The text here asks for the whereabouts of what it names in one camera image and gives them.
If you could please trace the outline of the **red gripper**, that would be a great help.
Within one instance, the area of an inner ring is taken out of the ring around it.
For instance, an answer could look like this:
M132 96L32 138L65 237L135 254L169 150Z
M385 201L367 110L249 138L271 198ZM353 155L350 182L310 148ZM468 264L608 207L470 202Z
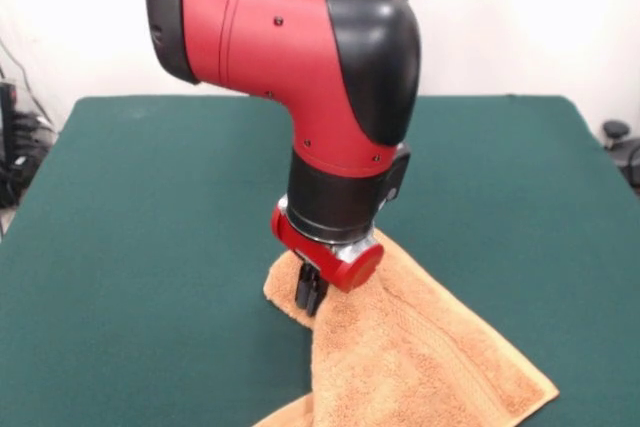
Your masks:
M347 244L328 244L303 235L286 215L287 199L280 199L271 218L274 236L302 261L295 303L314 317L333 285L348 293L371 277L384 255L383 246L372 233Z

